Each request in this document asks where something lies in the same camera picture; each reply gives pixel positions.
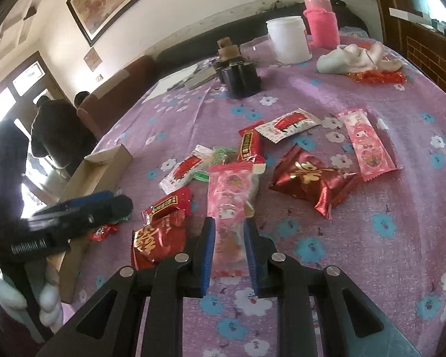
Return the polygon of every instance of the pink candy wrapper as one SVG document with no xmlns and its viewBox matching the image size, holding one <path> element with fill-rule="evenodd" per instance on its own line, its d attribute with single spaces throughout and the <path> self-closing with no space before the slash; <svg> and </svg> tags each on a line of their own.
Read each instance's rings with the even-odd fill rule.
<svg viewBox="0 0 446 357">
<path fill-rule="evenodd" d="M 243 222 L 252 175 L 253 164 L 248 162 L 210 167 L 207 216 L 216 225 L 212 277 L 248 276 Z"/>
<path fill-rule="evenodd" d="M 298 108 L 271 122 L 255 127 L 255 130 L 277 144 L 286 137 L 293 136 L 320 124 L 321 120 L 319 118 Z"/>
<path fill-rule="evenodd" d="M 346 111 L 337 114 L 337 118 L 347 127 L 364 181 L 397 169 L 367 119 L 365 110 Z"/>
<path fill-rule="evenodd" d="M 193 175 L 197 170 L 203 170 L 208 167 L 212 156 L 213 151 L 211 149 L 197 145 L 191 155 L 178 163 L 160 182 L 160 188 L 169 195 L 177 189 L 184 187 L 193 179 Z"/>
</svg>

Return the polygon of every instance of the pink thermos bottle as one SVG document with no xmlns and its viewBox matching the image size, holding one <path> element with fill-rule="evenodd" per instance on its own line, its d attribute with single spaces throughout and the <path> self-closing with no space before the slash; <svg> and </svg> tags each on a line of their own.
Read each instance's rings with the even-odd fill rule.
<svg viewBox="0 0 446 357">
<path fill-rule="evenodd" d="M 340 44 L 337 17 L 330 0 L 305 0 L 303 12 L 309 22 L 312 48 L 336 49 Z"/>
</svg>

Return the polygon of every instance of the dark sofa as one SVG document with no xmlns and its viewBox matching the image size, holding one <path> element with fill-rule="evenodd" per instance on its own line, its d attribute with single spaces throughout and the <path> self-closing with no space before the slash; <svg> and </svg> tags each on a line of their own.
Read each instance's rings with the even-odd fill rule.
<svg viewBox="0 0 446 357">
<path fill-rule="evenodd" d="M 343 1 L 331 0 L 339 28 L 367 26 L 353 14 Z M 183 41 L 161 52 L 154 60 L 143 56 L 133 61 L 109 78 L 77 109 L 77 114 L 96 138 L 101 139 L 111 127 L 152 87 L 160 78 L 207 57 L 217 54 L 217 41 L 230 37 L 234 44 L 243 44 L 267 34 L 266 21 L 277 17 L 302 15 L 305 4 L 295 4 L 224 24 L 218 28 Z M 306 28 L 309 25 L 304 16 Z"/>
</svg>

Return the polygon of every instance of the doorway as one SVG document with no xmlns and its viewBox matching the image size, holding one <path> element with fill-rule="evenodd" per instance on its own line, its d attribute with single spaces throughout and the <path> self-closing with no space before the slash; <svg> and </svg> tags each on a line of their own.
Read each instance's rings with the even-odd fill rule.
<svg viewBox="0 0 446 357">
<path fill-rule="evenodd" d="M 12 119 L 31 141 L 36 103 L 42 95 L 51 99 L 66 98 L 39 52 L 36 52 L 0 83 L 0 121 Z M 42 207 L 54 204 L 66 183 L 67 174 L 57 169 L 50 157 L 33 157 L 29 144 L 22 184 L 25 202 L 22 216 L 31 216 Z"/>
</svg>

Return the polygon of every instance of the purple floral tablecloth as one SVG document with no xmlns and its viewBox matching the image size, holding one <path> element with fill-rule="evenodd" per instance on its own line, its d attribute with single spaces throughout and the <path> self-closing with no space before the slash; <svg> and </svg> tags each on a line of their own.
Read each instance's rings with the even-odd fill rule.
<svg viewBox="0 0 446 357">
<path fill-rule="evenodd" d="M 130 263 L 131 231 L 143 226 L 141 211 L 164 195 L 160 180 L 195 145 L 238 148 L 237 130 L 300 107 L 322 125 L 278 144 L 263 138 L 267 170 L 255 206 L 258 228 L 306 266 L 341 267 L 423 356 L 431 356 L 446 321 L 446 94 L 408 62 L 407 83 L 365 85 L 317 73 L 316 60 L 326 51 L 287 66 L 275 62 L 267 41 L 254 45 L 245 54 L 259 59 L 259 94 L 230 99 L 215 79 L 147 102 L 144 96 L 99 142 L 96 150 L 124 144 L 132 154 L 120 188 L 134 211 L 116 235 L 91 243 L 73 307 Z M 276 163 L 294 144 L 329 165 L 359 170 L 347 131 L 335 119 L 353 108 L 367 109 L 400 170 L 357 188 L 333 210 L 332 221 L 304 200 L 268 190 Z M 197 234 L 207 184 L 194 180 L 190 187 L 191 234 Z M 255 298 L 250 286 L 246 279 L 218 278 L 205 298 L 184 301 L 185 357 L 276 355 L 276 302 Z"/>
</svg>

